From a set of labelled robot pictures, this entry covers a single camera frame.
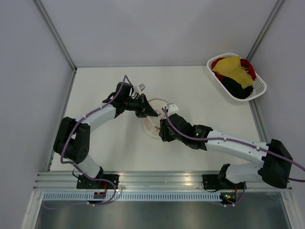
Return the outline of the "cream mesh laundry bag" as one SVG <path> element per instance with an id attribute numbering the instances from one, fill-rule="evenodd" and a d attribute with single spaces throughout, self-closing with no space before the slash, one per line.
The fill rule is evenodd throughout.
<path id="1" fill-rule="evenodd" d="M 143 122 L 143 127 L 148 135 L 160 139 L 159 136 L 159 131 L 161 129 L 160 121 L 165 118 L 165 114 L 162 108 L 164 105 L 167 105 L 168 102 L 164 99 L 153 98 L 149 100 L 148 103 L 153 108 L 153 110 L 158 114 L 158 116 L 146 117 Z"/>

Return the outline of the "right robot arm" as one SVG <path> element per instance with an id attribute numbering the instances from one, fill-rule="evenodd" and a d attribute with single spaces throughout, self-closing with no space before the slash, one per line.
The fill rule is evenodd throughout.
<path id="1" fill-rule="evenodd" d="M 226 153 L 247 161 L 222 166 L 217 175 L 222 188 L 260 180 L 275 188 L 287 187 L 292 157 L 281 141 L 244 142 L 208 126 L 191 125 L 178 114 L 160 120 L 159 136 L 164 142 L 177 140 L 194 150 Z"/>

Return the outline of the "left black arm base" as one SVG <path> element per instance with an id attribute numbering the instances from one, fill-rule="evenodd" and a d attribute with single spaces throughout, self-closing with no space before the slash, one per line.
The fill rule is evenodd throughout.
<path id="1" fill-rule="evenodd" d="M 119 184 L 119 175 L 117 174 L 104 174 L 103 179 L 106 179 L 110 182 L 112 182 L 115 185 L 115 188 L 118 188 Z M 106 190 L 114 190 L 114 187 L 112 184 L 110 184 L 107 181 L 96 181 L 87 178 L 84 175 L 78 176 L 77 181 L 77 189 L 106 189 Z"/>

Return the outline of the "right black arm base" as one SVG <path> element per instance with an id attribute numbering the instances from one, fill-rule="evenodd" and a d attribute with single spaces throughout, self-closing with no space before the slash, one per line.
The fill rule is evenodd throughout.
<path id="1" fill-rule="evenodd" d="M 218 175 L 215 174 L 202 175 L 201 187 L 203 188 L 203 190 L 211 193 L 228 189 L 225 184 L 220 183 L 220 181 L 218 180 Z"/>

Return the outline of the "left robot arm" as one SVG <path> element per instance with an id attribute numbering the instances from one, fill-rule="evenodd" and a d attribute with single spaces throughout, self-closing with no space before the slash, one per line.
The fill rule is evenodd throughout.
<path id="1" fill-rule="evenodd" d="M 91 133 L 124 111 L 134 111 L 138 118 L 157 117 L 145 94 L 136 92 L 132 84 L 120 82 L 116 91 L 88 114 L 78 119 L 65 117 L 57 132 L 53 151 L 62 164 L 70 164 L 80 171 L 94 189 L 104 184 L 103 168 L 89 155 Z"/>

